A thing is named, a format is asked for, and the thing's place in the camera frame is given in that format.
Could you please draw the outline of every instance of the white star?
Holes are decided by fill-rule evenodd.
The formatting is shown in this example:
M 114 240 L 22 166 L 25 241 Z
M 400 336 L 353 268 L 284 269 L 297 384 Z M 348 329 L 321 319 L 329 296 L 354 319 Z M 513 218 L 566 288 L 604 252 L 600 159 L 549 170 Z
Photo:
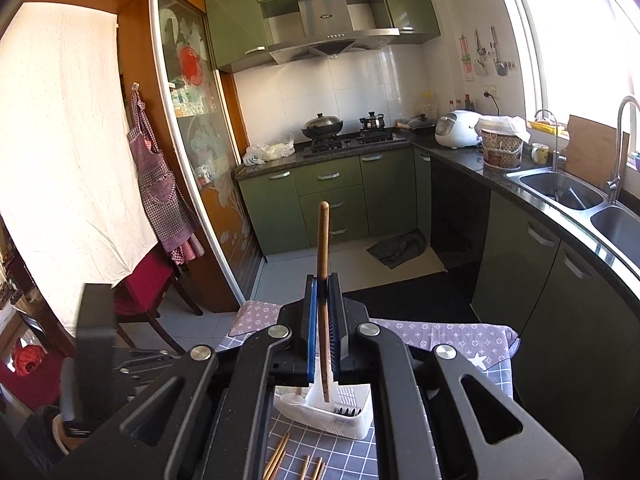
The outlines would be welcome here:
M 482 362 L 485 359 L 487 359 L 486 355 L 480 357 L 478 354 L 476 354 L 476 357 L 469 360 L 471 361 L 471 364 L 473 366 L 477 366 L 478 368 L 482 368 L 482 370 L 486 371 L 486 366 L 484 366 L 484 363 Z

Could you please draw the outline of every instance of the stainless steel range hood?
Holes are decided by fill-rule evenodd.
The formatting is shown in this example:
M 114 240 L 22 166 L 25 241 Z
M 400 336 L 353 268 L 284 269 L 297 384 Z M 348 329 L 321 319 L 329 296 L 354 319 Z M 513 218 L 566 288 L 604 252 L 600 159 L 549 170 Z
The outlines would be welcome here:
M 397 28 L 353 30 L 346 0 L 299 0 L 304 37 L 269 46 L 277 64 L 343 52 L 377 50 L 400 35 Z

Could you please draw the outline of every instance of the yellow mug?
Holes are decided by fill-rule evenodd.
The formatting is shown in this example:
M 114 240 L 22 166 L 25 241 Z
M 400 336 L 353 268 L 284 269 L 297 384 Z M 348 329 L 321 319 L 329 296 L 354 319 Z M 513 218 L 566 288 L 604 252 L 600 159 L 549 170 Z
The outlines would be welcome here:
M 549 147 L 546 144 L 534 142 L 532 144 L 531 158 L 536 164 L 546 164 L 546 158 L 549 154 Z

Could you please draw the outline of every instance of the white rice cooker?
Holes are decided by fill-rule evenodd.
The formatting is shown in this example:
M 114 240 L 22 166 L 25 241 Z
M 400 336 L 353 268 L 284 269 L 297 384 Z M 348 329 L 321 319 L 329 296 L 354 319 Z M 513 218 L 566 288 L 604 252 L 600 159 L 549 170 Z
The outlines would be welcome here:
M 480 141 L 474 130 L 480 117 L 480 114 L 467 110 L 454 110 L 443 115 L 436 124 L 438 144 L 454 150 L 475 146 Z

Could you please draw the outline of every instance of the faucet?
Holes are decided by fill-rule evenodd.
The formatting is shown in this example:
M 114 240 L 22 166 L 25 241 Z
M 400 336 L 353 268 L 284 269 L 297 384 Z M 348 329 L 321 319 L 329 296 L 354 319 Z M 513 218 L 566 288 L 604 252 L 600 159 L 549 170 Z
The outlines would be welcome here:
M 622 131 L 622 113 L 625 111 L 625 106 L 627 103 L 632 103 L 637 110 L 640 110 L 638 99 L 636 99 L 636 97 L 633 95 L 627 95 L 623 97 L 622 101 L 620 102 L 620 107 L 618 108 L 618 127 L 616 129 L 616 165 L 613 168 L 611 180 L 607 182 L 607 187 L 609 187 L 607 201 L 611 205 L 616 203 L 616 201 L 618 200 L 618 196 L 620 195 L 620 180 L 622 179 L 622 176 L 620 175 L 620 167 L 624 168 L 624 166 L 622 165 L 622 145 L 624 144 L 625 140 L 625 133 Z
M 551 113 L 551 111 L 547 110 L 546 108 L 540 108 L 540 110 L 538 110 L 536 112 L 536 114 L 533 116 L 534 120 L 537 120 L 538 114 L 540 112 L 543 113 L 543 115 L 542 115 L 543 118 L 544 118 L 544 112 L 546 112 L 550 116 L 552 116 L 554 118 L 554 123 L 556 125 L 556 148 L 554 150 L 554 160 L 553 160 L 553 164 L 552 164 L 552 170 L 557 173 L 559 171 L 558 167 L 560 165 L 560 162 L 566 162 L 566 157 L 564 155 L 560 155 L 560 151 L 558 151 L 558 120 L 556 119 L 556 116 L 553 115 Z

